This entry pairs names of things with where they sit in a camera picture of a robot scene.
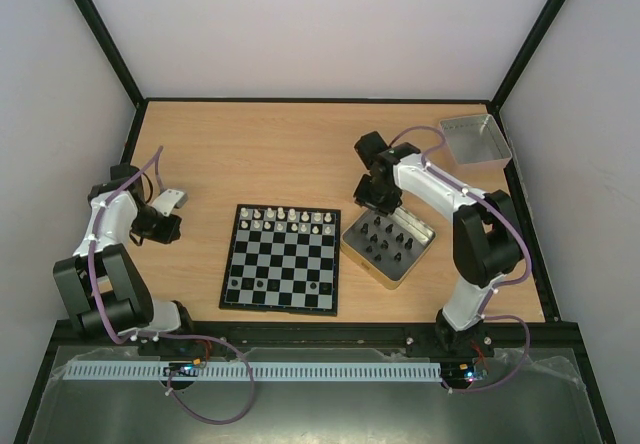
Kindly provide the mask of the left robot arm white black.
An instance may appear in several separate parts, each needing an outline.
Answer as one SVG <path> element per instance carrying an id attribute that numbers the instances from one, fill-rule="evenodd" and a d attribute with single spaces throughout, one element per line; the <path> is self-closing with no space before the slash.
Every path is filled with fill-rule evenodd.
<path id="1" fill-rule="evenodd" d="M 146 241 L 168 245 L 181 237 L 182 218 L 173 213 L 187 200 L 167 189 L 151 203 L 144 194 L 144 174 L 131 164 L 110 169 L 110 181 L 92 187 L 91 217 L 70 258 L 58 261 L 53 277 L 74 331 L 83 338 L 107 334 L 108 320 L 118 338 L 139 331 L 188 333 L 193 321 L 176 301 L 154 299 L 127 245 Z"/>

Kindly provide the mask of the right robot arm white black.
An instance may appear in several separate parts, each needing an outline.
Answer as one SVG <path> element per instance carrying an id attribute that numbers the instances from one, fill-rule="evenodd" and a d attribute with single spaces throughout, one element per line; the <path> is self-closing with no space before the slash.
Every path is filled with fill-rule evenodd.
<path id="1" fill-rule="evenodd" d="M 386 143 L 374 131 L 361 136 L 354 149 L 367 169 L 354 191 L 356 204 L 390 216 L 408 192 L 452 225 L 458 280 L 436 315 L 436 343 L 450 356 L 481 343 L 491 298 L 502 287 L 526 281 L 533 270 L 511 197 L 502 190 L 485 192 L 442 170 L 429 159 L 437 146 L 422 151 L 408 142 Z"/>

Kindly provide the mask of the gold tin with chess pieces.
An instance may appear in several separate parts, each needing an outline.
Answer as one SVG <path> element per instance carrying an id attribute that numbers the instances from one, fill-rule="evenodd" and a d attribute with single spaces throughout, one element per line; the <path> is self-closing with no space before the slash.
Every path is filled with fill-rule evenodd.
<path id="1" fill-rule="evenodd" d="M 381 225 L 376 227 L 373 221 L 378 216 L 381 218 Z M 360 232 L 363 223 L 369 224 L 367 234 Z M 385 232 L 385 227 L 389 223 L 394 224 L 391 233 Z M 369 241 L 374 233 L 378 235 L 377 243 Z M 403 243 L 396 242 L 396 237 L 400 233 L 403 233 L 405 237 Z M 404 245 L 410 238 L 414 240 L 413 248 L 405 250 Z M 390 215 L 381 215 L 372 210 L 366 210 L 343 232 L 341 250 L 383 287 L 395 290 L 426 254 L 435 238 L 436 232 L 433 228 L 403 207 L 397 208 Z M 389 248 L 386 250 L 381 248 L 383 240 L 387 240 L 389 243 Z M 374 249 L 371 255 L 366 253 L 366 247 L 369 245 Z M 396 253 L 402 254 L 400 262 L 394 261 Z M 378 263 L 374 262 L 374 257 L 377 254 L 382 255 L 382 261 Z"/>

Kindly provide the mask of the folding chess board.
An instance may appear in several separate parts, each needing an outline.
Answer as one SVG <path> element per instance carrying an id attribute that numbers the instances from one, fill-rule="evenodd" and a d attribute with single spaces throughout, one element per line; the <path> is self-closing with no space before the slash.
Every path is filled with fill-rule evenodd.
<path id="1" fill-rule="evenodd" d="M 340 234 L 338 209 L 239 204 L 219 307 L 335 317 Z M 229 285 L 231 278 L 237 287 Z M 264 287 L 257 287 L 258 279 Z M 323 292 L 322 283 L 331 290 Z"/>

